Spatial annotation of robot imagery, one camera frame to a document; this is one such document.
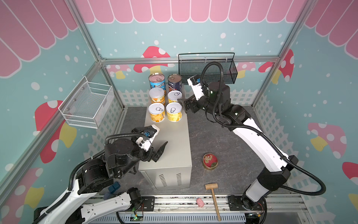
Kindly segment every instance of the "tin lid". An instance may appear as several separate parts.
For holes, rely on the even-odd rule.
[[[149,96],[151,98],[159,98],[164,96],[164,90],[159,87],[154,87],[149,91]]]
[[[203,165],[208,169],[215,169],[218,166],[218,159],[212,153],[207,153],[203,156]]]
[[[182,80],[182,77],[178,74],[172,74],[168,77],[168,81],[170,82],[180,82]]]
[[[182,96],[183,96],[182,93],[178,90],[173,90],[168,93],[168,98],[171,100],[180,99]]]
[[[176,114],[182,111],[182,106],[180,105],[180,103],[172,102],[166,106],[166,111],[171,114]]]
[[[151,82],[161,82],[164,80],[165,80],[164,75],[161,73],[158,73],[158,72],[150,74],[150,76],[149,76],[149,81],[151,81]]]
[[[164,111],[164,105],[161,103],[153,103],[148,107],[149,113],[160,114]]]

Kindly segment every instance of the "vent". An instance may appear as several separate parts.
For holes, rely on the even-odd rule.
[[[182,184],[182,173],[176,175],[176,182],[178,183],[178,186]]]
[[[125,223],[138,223],[130,221],[133,214],[120,214],[120,218]],[[230,213],[220,215],[221,220],[225,223],[243,223],[246,222],[245,214]],[[168,223],[168,222],[185,222],[185,223],[217,223],[218,217],[215,213],[187,213],[187,214],[144,214],[145,223]],[[116,214],[108,214],[91,222],[92,224],[112,224],[118,223]]]
[[[159,178],[160,178],[161,183],[163,184],[163,187],[166,187],[167,184],[166,184],[164,175],[163,174],[159,175]]]

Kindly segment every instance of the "white wire basket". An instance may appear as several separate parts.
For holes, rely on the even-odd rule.
[[[113,87],[84,76],[58,109],[69,125],[98,128],[114,99]]]

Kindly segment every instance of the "round tin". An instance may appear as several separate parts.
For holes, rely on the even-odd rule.
[[[149,91],[150,101],[153,103],[161,103],[165,105],[164,90],[159,87],[154,87]]]
[[[182,77],[178,74],[172,74],[168,77],[169,91],[182,91]]]
[[[166,96],[165,76],[163,74],[156,72],[150,74],[148,79],[150,83],[150,88],[162,88],[164,90],[164,95]]]
[[[154,122],[162,122],[165,119],[164,105],[153,103],[148,107],[150,118]]]
[[[178,102],[178,99],[182,98],[182,93],[178,90],[173,90],[168,93],[168,102]]]
[[[218,158],[212,153],[206,153],[203,156],[203,166],[209,170],[215,169],[218,166]]]
[[[178,122],[182,119],[182,106],[180,103],[172,102],[166,106],[166,114],[171,122]]]

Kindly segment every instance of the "dark marble floor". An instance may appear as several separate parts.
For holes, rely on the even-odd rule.
[[[253,109],[250,106],[246,106],[245,109],[260,126]],[[145,114],[146,107],[129,107],[120,133],[128,133],[135,127],[143,127]],[[209,194],[204,185],[218,183],[219,188],[215,189],[218,194],[242,194],[262,171],[264,165],[253,150],[227,128],[208,122],[204,112],[189,112],[188,126],[193,164],[190,188],[154,191],[144,177],[137,173],[128,174],[119,180],[120,191],[137,187],[142,195]],[[214,170],[206,170],[202,165],[201,160],[208,152],[214,153],[219,159],[219,165]],[[279,189],[275,193],[288,191]]]

